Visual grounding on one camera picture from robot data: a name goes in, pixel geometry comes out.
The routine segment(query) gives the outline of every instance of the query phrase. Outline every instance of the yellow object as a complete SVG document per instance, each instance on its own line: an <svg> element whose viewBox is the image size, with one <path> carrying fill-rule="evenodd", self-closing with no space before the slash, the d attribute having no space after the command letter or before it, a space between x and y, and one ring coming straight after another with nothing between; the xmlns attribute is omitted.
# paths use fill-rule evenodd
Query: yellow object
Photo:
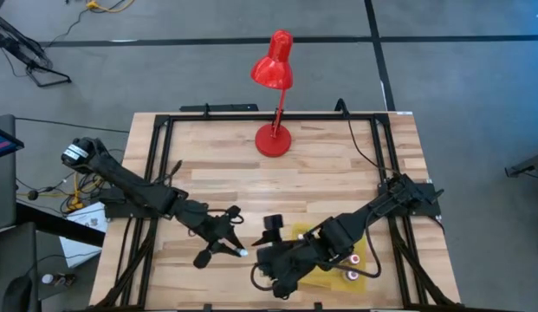
<svg viewBox="0 0 538 312"><path fill-rule="evenodd" d="M313 228L311 224L297 223L292 226L292 239L297 239L298 234L303 234L306 231L309 231ZM353 267L359 270L365 270L365 248L366 240L365 237L357 242L354 246L353 253L359 255L360 262ZM365 293L366 289L366 278L360 276L356 281L348 281L344 277L345 272L343 270L331 269L330 271L323 271L319 267L314 268L311 273L303 277L299 284L301 289L301 284L320 286L324 288L329 288L336 291L346 291L353 292L357 294Z"/></svg>
<svg viewBox="0 0 538 312"><path fill-rule="evenodd" d="M98 9L98 10L104 10L108 13L119 13L119 12L122 12L123 10L126 10L126 8L128 8L130 6L130 4L132 4L134 2L134 0L129 0L124 6L122 6L120 9L114 9L114 10L111 10L111 9L108 9L108 8L105 8L105 7L102 7L100 6L95 0L92 0L88 3L86 3L86 7L88 9Z"/></svg>
<svg viewBox="0 0 538 312"><path fill-rule="evenodd" d="M72 194L72 201L68 205L68 211L75 211L84 208L84 204L80 201L80 190L78 189L78 172L75 172L75 193Z"/></svg>

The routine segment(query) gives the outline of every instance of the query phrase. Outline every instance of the concrete floor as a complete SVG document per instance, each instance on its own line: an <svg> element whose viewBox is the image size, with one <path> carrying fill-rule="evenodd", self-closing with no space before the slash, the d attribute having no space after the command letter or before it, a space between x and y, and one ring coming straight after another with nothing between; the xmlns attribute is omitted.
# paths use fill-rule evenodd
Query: concrete floor
<svg viewBox="0 0 538 312"><path fill-rule="evenodd" d="M105 5L114 0L101 1ZM373 0L382 36L538 34L538 0ZM66 31L82 1L9 0L0 14L26 36ZM67 40L368 36L360 0L138 0L116 15L85 13ZM74 83L37 88L17 79L0 52L0 114L128 129L134 112L182 105L257 103L277 93L249 78L266 45L52 48L55 69ZM385 43L395 105L413 111L437 187L462 301L472 307L538 311L538 180L507 179L503 168L538 153L538 42ZM18 73L23 67L13 61ZM383 110L371 43L296 44L287 109ZM68 173L60 154L74 137L124 148L127 136L17 122L26 148L18 177L50 185ZM58 206L40 200L41 205ZM80 269L93 276L97 262ZM92 278L45 302L45 311L87 305Z"/></svg>

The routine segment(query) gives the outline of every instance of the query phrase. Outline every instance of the monitor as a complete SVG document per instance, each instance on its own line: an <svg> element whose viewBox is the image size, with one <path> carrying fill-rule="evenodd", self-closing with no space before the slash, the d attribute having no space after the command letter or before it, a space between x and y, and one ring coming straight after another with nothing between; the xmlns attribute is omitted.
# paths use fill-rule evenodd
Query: monitor
<svg viewBox="0 0 538 312"><path fill-rule="evenodd" d="M0 129L0 157L24 147L24 143Z"/></svg>

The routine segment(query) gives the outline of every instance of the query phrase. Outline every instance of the lamp shade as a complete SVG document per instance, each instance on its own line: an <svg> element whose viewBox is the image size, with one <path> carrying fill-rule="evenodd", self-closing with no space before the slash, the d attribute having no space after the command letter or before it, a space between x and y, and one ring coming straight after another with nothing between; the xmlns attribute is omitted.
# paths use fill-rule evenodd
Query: lamp shade
<svg viewBox="0 0 538 312"><path fill-rule="evenodd" d="M294 80L288 57L293 41L288 31L277 30L270 39L269 53L251 69L251 79L267 88L292 88Z"/></svg>

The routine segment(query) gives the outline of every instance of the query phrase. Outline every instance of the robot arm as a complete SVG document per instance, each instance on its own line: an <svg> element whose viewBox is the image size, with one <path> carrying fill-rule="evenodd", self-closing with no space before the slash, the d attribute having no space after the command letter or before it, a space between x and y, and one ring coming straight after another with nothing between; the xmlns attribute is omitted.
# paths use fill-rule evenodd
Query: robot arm
<svg viewBox="0 0 538 312"><path fill-rule="evenodd" d="M386 192L353 213L341 213L336 218L328 218L321 224L303 234L302 239L282 241L278 229L267 229L263 238L254 245L272 243L257 250L257 263L251 271L254 286L260 290L272 290L277 298L287 299L297 290L298 281L316 266L331 270L349 257L353 245L363 238L365 229L378 219L391 213L412 211L421 205L431 205L441 194L425 194L415 183L403 174L386 181ZM282 216L277 218L276 227L282 227ZM269 288L260 287L253 280L254 270L258 268L273 282ZM366 276L377 274L364 272Z"/></svg>
<svg viewBox="0 0 538 312"><path fill-rule="evenodd" d="M222 216L211 216L209 206L189 200L188 193L176 187L159 182L147 182L135 173L121 166L108 152L99 139L75 139L61 156L62 163L79 173L95 173L106 182L120 188L126 199L138 207L150 209L162 218L175 217L181 224L203 238L207 248L199 252L194 261L198 268L204 268L211 260L211 254L223 252L235 257L247 256L247 251L234 232L234 225L242 223L240 208L231 206ZM226 239L235 248L221 243Z"/></svg>

